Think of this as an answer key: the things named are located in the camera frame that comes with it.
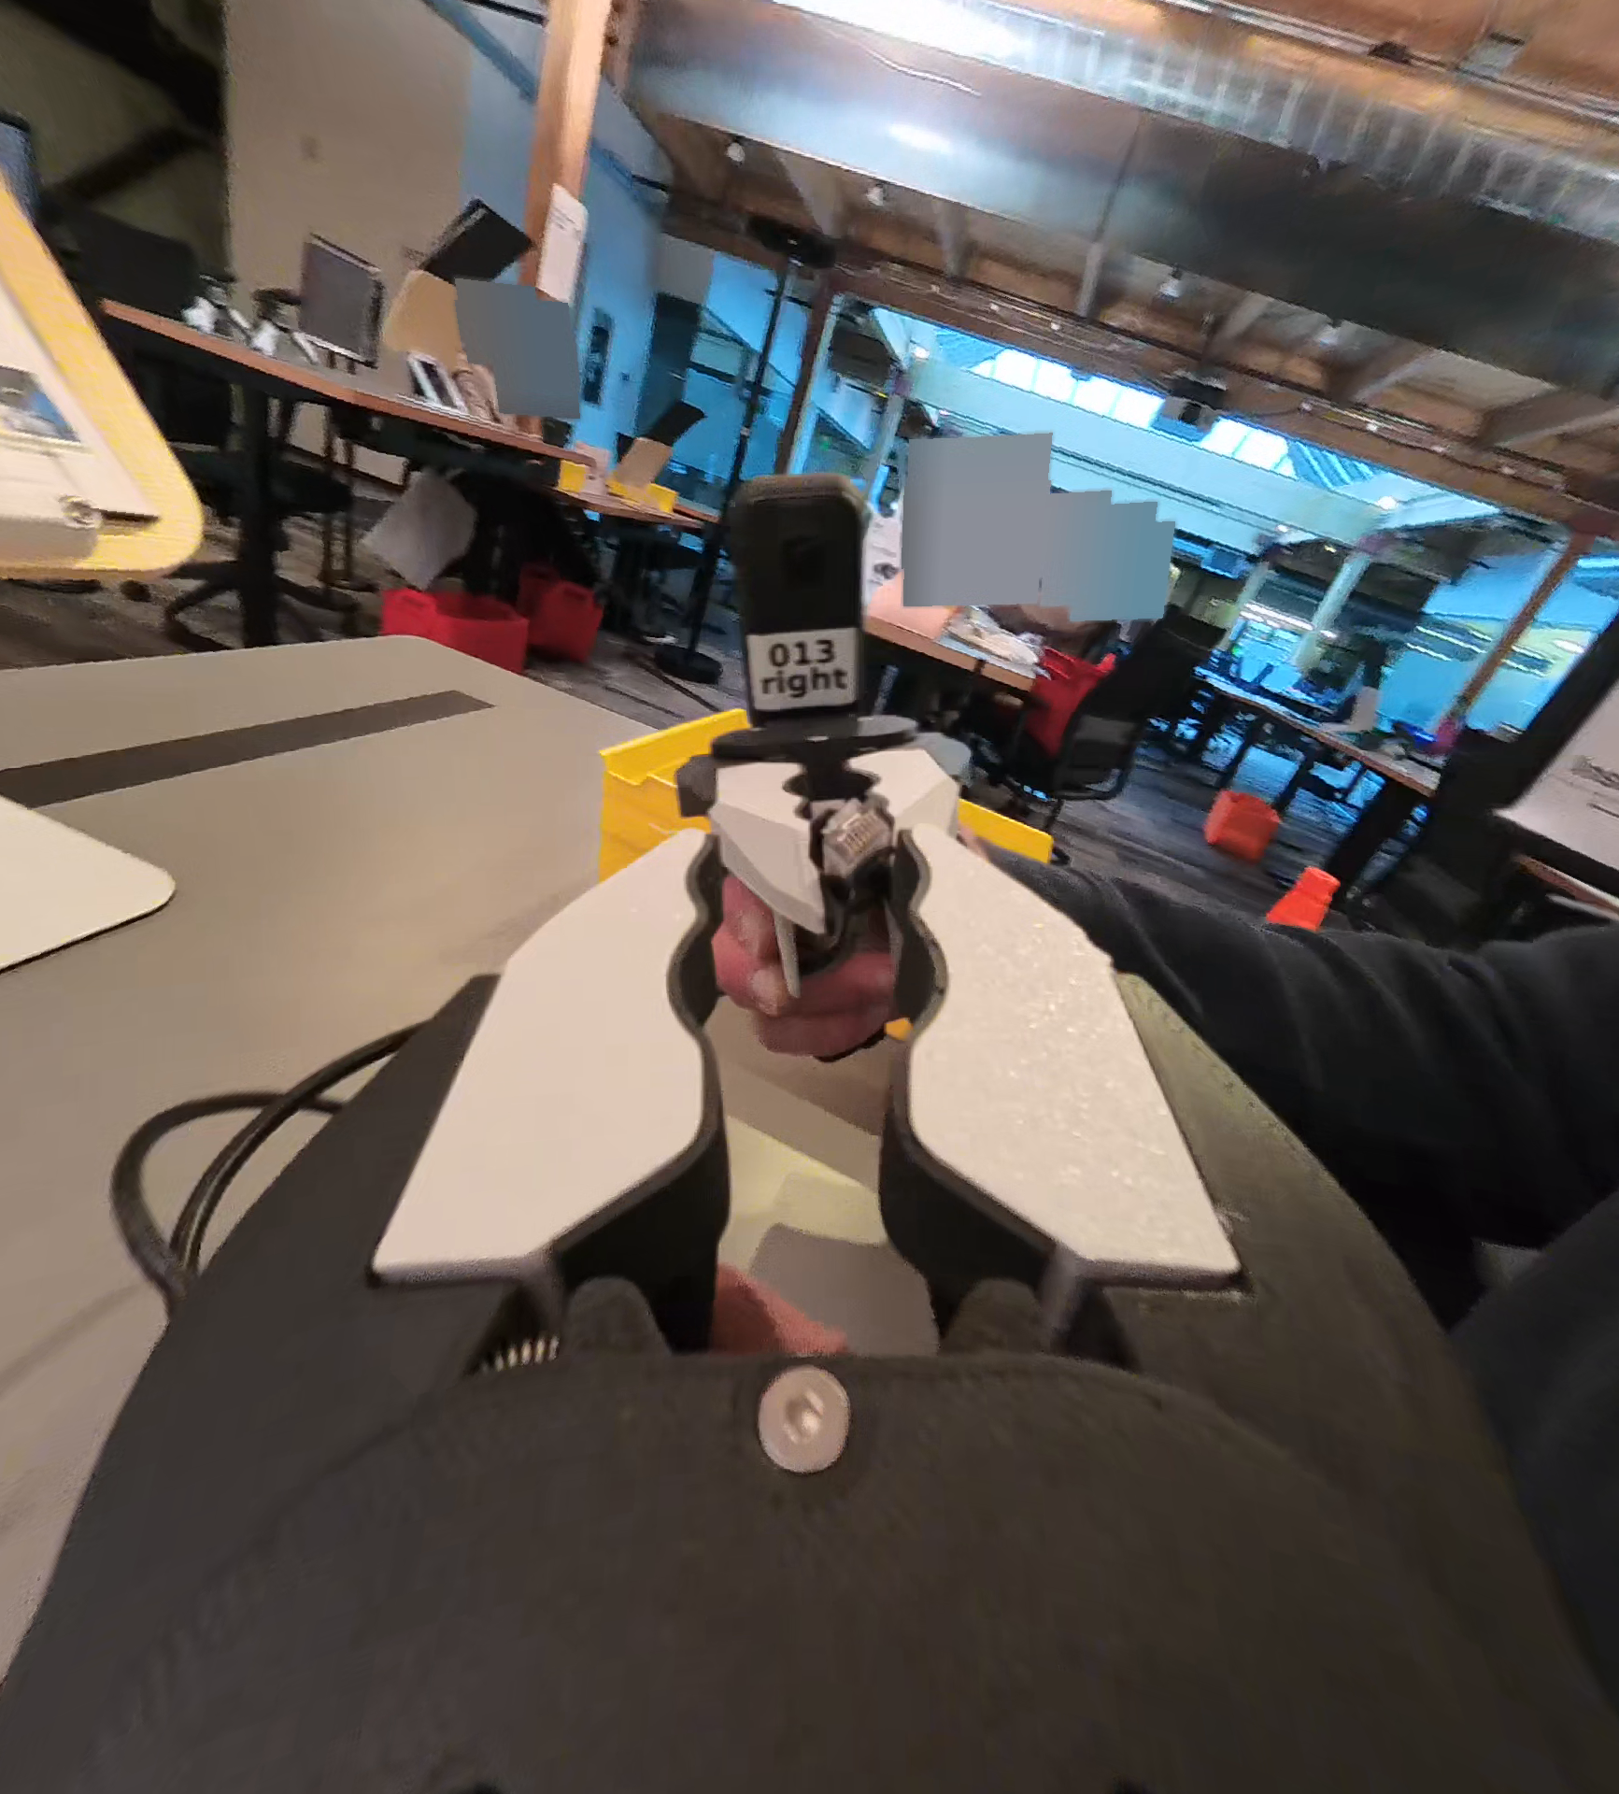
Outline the black office chair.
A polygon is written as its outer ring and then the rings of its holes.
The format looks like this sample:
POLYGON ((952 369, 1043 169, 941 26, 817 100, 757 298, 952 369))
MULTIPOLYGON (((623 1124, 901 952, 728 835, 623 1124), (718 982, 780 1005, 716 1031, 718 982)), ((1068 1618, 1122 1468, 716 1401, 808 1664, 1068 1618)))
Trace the black office chair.
POLYGON ((1180 717, 1197 672, 1223 635, 1221 627, 1182 611, 1152 622, 1133 644, 1118 650, 1113 667, 1079 706, 1055 756, 1023 741, 1023 702, 991 773, 993 784, 1006 788, 1019 810, 1042 810, 1045 829, 1053 829, 1070 805, 1116 799, 1135 773, 1141 745, 1156 726, 1180 717))

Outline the red fabric bag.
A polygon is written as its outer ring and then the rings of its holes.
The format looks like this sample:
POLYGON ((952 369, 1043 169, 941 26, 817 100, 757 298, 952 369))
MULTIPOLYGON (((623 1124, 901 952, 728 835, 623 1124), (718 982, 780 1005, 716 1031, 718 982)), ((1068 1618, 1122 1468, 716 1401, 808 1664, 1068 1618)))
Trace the red fabric bag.
POLYGON ((526 672, 529 620, 498 596, 393 586, 380 596, 378 631, 432 642, 509 674, 526 672))
POLYGON ((602 622, 602 601, 593 584, 561 575, 557 568, 527 562, 520 568, 514 607, 526 624, 526 650, 533 659, 587 663, 602 622))

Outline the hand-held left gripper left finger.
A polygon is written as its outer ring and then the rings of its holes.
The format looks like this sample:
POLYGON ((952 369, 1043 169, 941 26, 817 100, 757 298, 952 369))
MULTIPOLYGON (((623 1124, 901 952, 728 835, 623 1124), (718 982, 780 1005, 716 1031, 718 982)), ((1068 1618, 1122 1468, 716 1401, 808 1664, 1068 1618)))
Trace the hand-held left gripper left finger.
POLYGON ((666 1334, 707 1334, 731 1218, 705 1023, 724 872, 685 829, 556 911, 507 958, 372 1276, 498 1283, 557 1324, 595 1280, 642 1291, 666 1334))

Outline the yellow plastic bin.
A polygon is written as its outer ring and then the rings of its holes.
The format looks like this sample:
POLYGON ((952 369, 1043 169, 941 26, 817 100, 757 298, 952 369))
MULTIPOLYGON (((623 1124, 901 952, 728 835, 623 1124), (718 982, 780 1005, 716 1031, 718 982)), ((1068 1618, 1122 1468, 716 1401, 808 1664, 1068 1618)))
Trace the yellow plastic bin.
MULTIPOLYGON (((600 840, 597 874, 604 881, 679 831, 707 831, 705 818, 681 810, 677 773, 686 760, 709 753, 714 739, 746 728, 741 708, 714 711, 608 747, 602 760, 600 840)), ((978 840, 1043 865, 1055 863, 1053 835, 1017 818, 959 799, 959 822, 978 840)))

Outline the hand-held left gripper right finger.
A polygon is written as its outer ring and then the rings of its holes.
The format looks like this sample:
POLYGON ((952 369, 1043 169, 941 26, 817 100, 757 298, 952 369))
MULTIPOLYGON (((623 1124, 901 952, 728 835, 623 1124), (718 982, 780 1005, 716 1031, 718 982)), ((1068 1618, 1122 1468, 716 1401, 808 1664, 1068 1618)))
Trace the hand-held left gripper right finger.
POLYGON ((879 1203, 937 1322, 984 1283, 1071 1334, 1103 1289, 1229 1291, 1243 1266, 1111 954, 1066 911, 929 824, 892 883, 911 1035, 879 1203))

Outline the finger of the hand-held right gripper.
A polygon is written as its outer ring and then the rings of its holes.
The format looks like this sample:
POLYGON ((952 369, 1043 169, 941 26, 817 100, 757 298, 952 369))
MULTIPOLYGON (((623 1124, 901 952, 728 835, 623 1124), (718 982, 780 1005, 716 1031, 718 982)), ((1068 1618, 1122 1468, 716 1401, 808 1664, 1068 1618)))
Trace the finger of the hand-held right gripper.
POLYGON ((709 810, 726 872, 776 917, 812 936, 827 932, 827 898, 797 764, 716 764, 709 810))
POLYGON ((883 749, 875 756, 875 796, 888 816, 890 840, 905 840, 916 829, 956 838, 959 788, 933 753, 883 749))

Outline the person's right hand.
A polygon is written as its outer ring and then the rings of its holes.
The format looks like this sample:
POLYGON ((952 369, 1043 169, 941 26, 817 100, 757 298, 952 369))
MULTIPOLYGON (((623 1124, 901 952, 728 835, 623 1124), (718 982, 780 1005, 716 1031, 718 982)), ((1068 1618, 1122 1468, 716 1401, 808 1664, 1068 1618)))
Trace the person's right hand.
POLYGON ((885 915, 871 917, 842 962, 791 984, 772 910, 735 876, 724 878, 722 923, 713 939, 722 995, 754 1016, 771 1052, 834 1061, 875 1040, 896 1007, 896 945, 885 915))

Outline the computer monitor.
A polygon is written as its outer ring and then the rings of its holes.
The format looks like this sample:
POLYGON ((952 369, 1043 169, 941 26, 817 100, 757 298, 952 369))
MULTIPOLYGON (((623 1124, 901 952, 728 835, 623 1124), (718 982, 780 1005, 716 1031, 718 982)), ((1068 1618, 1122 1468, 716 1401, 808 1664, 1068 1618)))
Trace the computer monitor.
POLYGON ((374 368, 384 317, 378 267, 322 235, 305 235, 298 325, 305 340, 341 362, 374 368))

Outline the black tape strip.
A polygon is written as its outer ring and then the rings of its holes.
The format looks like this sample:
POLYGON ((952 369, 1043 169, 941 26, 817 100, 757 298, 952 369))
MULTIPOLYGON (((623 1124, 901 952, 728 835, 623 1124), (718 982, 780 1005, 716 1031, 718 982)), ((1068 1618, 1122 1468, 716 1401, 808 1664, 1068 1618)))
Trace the black tape strip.
POLYGON ((139 790, 197 773, 238 767, 294 751, 333 747, 398 728, 447 721, 490 708, 458 689, 440 689, 296 715, 240 728, 215 728, 161 741, 73 754, 0 769, 0 797, 32 809, 139 790))

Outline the long wooden workbench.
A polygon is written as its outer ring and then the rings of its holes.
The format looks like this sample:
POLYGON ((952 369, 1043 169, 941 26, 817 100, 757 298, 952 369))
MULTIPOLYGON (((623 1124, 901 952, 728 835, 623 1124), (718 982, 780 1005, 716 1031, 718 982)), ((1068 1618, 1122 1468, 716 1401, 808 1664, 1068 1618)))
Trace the long wooden workbench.
POLYGON ((348 601, 333 594, 326 597, 279 569, 288 517, 288 506, 283 504, 286 407, 320 409, 333 439, 344 444, 425 468, 507 482, 537 491, 550 504, 582 517, 617 526, 670 528, 701 541, 713 530, 714 515, 694 504, 664 510, 612 495, 561 489, 557 472, 563 467, 585 468, 589 459, 582 450, 561 448, 537 433, 443 412, 415 397, 376 390, 348 371, 296 364, 126 302, 101 300, 96 312, 120 358, 215 379, 234 394, 228 450, 234 556, 182 564, 176 575, 187 581, 187 592, 161 609, 165 639, 187 652, 221 650, 217 640, 193 629, 187 620, 189 612, 217 596, 238 599, 240 640, 247 648, 275 646, 283 616, 303 629, 314 629, 314 614, 335 616, 348 633, 357 627, 348 601))

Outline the person's right forearm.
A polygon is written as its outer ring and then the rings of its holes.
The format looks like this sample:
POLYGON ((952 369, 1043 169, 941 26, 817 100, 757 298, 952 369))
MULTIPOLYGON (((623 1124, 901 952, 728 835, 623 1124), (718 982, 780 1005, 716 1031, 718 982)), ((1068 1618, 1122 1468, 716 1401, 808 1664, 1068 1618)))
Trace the person's right forearm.
POLYGON ((1619 1192, 1619 923, 1451 951, 985 855, 1148 982, 1372 1218, 1543 1246, 1619 1192))

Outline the white paper sheet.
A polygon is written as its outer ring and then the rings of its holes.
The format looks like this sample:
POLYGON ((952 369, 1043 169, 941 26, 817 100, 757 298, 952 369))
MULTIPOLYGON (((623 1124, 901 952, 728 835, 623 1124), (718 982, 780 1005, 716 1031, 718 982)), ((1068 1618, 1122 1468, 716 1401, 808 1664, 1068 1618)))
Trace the white paper sheet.
POLYGON ((365 554, 404 586, 430 590, 464 558, 479 513, 441 470, 423 467, 359 538, 365 554))

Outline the wooden table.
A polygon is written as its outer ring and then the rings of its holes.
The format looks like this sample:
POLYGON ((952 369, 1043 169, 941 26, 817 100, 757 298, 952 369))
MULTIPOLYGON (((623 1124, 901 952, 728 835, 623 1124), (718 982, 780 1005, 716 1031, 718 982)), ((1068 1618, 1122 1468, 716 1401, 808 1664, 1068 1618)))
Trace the wooden table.
POLYGON ((1270 807, 1283 816, 1292 803, 1318 790, 1337 767, 1359 773, 1356 784, 1328 801, 1352 812, 1320 867, 1339 881, 1339 908, 1354 910, 1376 863, 1425 820, 1438 796, 1444 767, 1414 756, 1401 741, 1372 739, 1363 728, 1329 723, 1283 698, 1200 668, 1199 719, 1187 758, 1208 764, 1208 747, 1221 736, 1232 747, 1215 767, 1215 790, 1232 792, 1253 751, 1292 753, 1292 771, 1270 807))
POLYGON ((984 678, 1015 693, 1032 691, 1045 678, 1042 661, 1027 665, 984 652, 976 642, 957 639, 948 627, 911 622, 907 609, 870 607, 866 611, 866 637, 873 642, 905 652, 922 661, 933 661, 959 672, 984 678))

